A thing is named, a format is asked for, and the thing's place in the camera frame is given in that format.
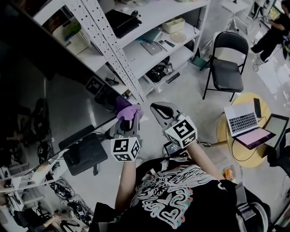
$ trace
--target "graphic print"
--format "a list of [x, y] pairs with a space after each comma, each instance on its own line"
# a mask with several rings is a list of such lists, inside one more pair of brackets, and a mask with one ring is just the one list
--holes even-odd
[[174, 126], [173, 129], [181, 139], [194, 131], [194, 128], [186, 120]]
[[168, 223], [177, 229], [185, 221], [185, 212], [193, 198], [191, 188], [216, 180], [197, 165], [181, 165], [171, 171], [147, 175], [136, 189], [131, 207], [142, 202], [150, 216]]
[[116, 140], [114, 144], [113, 152], [126, 152], [128, 151], [129, 139], [126, 140]]

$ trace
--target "storage box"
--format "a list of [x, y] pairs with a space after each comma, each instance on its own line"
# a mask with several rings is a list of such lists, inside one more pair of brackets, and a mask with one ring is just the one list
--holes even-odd
[[183, 18], [174, 18], [162, 24], [162, 28], [169, 34], [183, 30], [185, 20]]
[[86, 32], [73, 17], [53, 32], [53, 36], [74, 55], [79, 54], [90, 45]]

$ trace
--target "laptop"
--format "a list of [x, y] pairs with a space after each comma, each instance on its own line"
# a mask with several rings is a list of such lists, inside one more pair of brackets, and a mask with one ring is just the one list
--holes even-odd
[[250, 150], [275, 136], [258, 126], [253, 102], [227, 106], [224, 111], [232, 137]]

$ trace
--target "wire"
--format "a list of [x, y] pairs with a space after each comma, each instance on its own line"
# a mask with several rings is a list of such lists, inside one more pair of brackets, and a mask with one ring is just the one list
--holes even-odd
[[272, 59], [272, 57], [277, 53], [277, 52], [279, 52], [280, 50], [281, 50], [281, 48], [282, 47], [280, 47], [269, 59], [267, 59], [264, 63], [261, 63], [261, 64], [258, 64], [258, 59], [257, 59], [257, 61], [256, 61], [256, 63], [255, 64], [253, 64], [253, 69], [254, 69], [254, 71], [255, 72], [258, 72], [259, 71], [259, 67], [261, 66], [261, 65], [263, 65], [263, 64], [265, 64], [265, 63], [267, 63], [270, 59]]
[[263, 116], [258, 122], [260, 122], [263, 118], [265, 118], [266, 122], [267, 122], [267, 118], [265, 116]]
[[[288, 176], [288, 175], [286, 174], [286, 176], [285, 176], [284, 179], [283, 179], [283, 182], [282, 182], [282, 190], [283, 190], [283, 188], [284, 188], [284, 181], [286, 180], [287, 176]], [[288, 191], [285, 191], [283, 195], [282, 195], [282, 193], [280, 193], [280, 197], [283, 198], [284, 196], [286, 196], [286, 195], [287, 195], [287, 192], [288, 192]]]
[[234, 156], [234, 153], [233, 153], [233, 151], [232, 151], [232, 148], [231, 148], [231, 151], [232, 151], [232, 156], [234, 157], [234, 159], [235, 159], [236, 161], [243, 162], [243, 161], [247, 161], [247, 160], [249, 160], [249, 159], [254, 155], [254, 153], [256, 152], [257, 149], [258, 149], [258, 148], [256, 148], [256, 149], [254, 150], [253, 154], [252, 154], [248, 159], [245, 159], [245, 160], [239, 160], [239, 159], [237, 159], [237, 158]]

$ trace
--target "tablet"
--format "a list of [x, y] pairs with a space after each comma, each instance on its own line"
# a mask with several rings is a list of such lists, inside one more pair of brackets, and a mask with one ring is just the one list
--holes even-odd
[[285, 117], [285, 116], [281, 116], [277, 114], [271, 114], [265, 126], [265, 130], [276, 134], [276, 136], [270, 139], [269, 141], [267, 141], [265, 144], [276, 149], [277, 146], [280, 144], [283, 136], [285, 135], [288, 122], [289, 122], [289, 117]]
[[252, 150], [273, 138], [276, 134], [257, 127], [241, 135], [234, 137], [239, 143], [243, 144], [249, 150]]

